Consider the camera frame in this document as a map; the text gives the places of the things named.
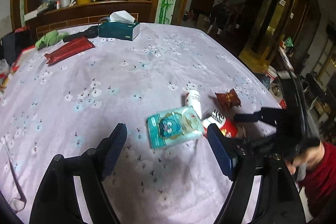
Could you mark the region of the person's right hand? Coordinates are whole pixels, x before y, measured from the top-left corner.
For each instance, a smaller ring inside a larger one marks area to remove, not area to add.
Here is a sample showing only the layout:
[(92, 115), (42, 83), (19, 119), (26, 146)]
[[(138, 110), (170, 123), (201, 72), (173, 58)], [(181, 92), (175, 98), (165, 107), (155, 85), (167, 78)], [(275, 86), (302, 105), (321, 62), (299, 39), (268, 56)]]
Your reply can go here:
[(319, 146), (310, 147), (292, 161), (286, 161), (285, 163), (290, 174), (295, 174), (296, 169), (302, 165), (306, 165), (307, 170), (313, 170), (322, 161), (324, 154), (325, 147), (322, 142), (319, 142)]

